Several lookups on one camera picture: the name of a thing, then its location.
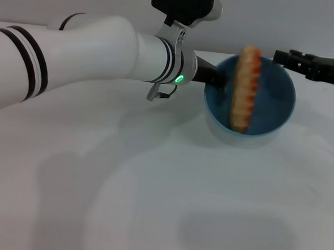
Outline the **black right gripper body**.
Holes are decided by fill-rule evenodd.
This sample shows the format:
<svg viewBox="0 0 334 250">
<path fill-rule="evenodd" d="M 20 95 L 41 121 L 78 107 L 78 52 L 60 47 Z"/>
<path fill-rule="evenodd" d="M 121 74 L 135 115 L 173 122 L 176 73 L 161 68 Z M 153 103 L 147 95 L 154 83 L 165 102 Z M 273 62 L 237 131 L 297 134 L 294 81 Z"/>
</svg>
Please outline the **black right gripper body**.
<svg viewBox="0 0 334 250">
<path fill-rule="evenodd" d="M 306 54 L 306 57 L 311 61 L 306 79 L 334 85 L 334 59 L 322 58 L 312 54 Z"/>
</svg>

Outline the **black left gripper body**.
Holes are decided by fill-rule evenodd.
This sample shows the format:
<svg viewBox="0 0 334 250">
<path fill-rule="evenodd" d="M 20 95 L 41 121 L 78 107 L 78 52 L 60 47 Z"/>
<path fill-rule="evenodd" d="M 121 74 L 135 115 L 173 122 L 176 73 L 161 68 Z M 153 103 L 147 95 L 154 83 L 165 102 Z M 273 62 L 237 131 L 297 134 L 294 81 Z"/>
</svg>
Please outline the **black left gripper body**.
<svg viewBox="0 0 334 250">
<path fill-rule="evenodd" d="M 197 69 L 192 81 L 213 85 L 216 82 L 216 67 L 201 57 L 196 56 Z"/>
</svg>

